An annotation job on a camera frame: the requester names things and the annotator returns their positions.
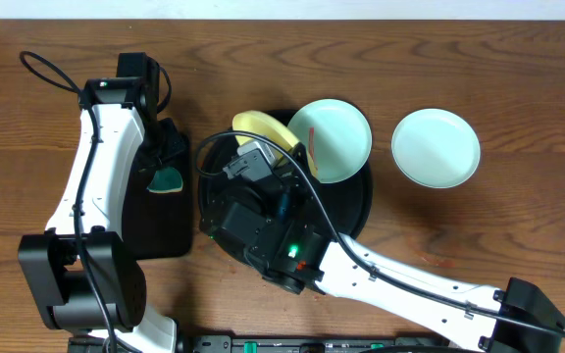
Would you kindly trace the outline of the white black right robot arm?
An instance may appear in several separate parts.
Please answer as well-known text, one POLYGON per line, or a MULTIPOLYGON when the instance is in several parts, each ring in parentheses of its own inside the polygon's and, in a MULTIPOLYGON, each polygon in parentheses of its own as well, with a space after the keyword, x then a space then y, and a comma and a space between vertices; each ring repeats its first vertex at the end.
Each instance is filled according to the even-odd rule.
POLYGON ((258 181, 207 162, 200 228, 265 281, 365 302, 475 352, 556 352, 565 317, 541 290, 512 278, 505 289, 439 277, 357 242, 372 203, 371 170, 308 188, 292 165, 258 181))

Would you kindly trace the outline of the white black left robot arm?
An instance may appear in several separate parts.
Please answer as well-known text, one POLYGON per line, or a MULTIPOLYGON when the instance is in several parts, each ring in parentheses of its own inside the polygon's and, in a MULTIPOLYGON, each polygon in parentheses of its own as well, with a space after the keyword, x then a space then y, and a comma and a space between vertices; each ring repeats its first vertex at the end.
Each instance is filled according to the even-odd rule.
POLYGON ((122 240, 130 168, 157 99, 157 85, 142 77, 87 82, 65 192, 45 231, 23 236, 18 250, 43 323, 101 338, 108 352, 180 348, 177 322, 148 304, 144 273, 122 240))

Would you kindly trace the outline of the light blue plate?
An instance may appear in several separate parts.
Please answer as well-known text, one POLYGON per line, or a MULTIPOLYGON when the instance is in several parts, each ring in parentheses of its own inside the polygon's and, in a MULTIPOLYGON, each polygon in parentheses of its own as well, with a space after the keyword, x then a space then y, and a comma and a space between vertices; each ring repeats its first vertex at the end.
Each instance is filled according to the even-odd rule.
POLYGON ((412 112, 398 123, 391 153, 396 166, 412 181, 429 188, 451 188, 476 172, 481 144, 463 118, 428 108, 412 112))

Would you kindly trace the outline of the yellow plate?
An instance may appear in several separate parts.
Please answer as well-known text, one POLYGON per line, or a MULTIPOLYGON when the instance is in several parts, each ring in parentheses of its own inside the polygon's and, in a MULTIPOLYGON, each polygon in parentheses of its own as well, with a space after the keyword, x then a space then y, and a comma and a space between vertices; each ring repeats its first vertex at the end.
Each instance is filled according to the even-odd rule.
MULTIPOLYGON (((277 143, 286 152, 291 152, 299 143, 299 139, 287 126, 274 117, 260 111, 245 111, 235 115, 232 120, 232 129, 265 136, 277 143)), ((237 147, 238 156, 252 150, 259 150, 271 167, 286 164, 286 159, 279 151, 261 141, 245 136, 237 136, 235 139, 239 144, 237 147)))

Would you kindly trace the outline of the green scrubbing sponge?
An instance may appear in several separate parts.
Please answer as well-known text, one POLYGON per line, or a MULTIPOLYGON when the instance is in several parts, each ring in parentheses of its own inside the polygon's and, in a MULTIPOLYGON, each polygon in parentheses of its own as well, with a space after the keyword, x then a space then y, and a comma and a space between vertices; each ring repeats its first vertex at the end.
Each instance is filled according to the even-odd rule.
POLYGON ((155 172, 147 190, 155 194, 178 193, 183 189, 183 178, 179 170, 167 166, 155 172))

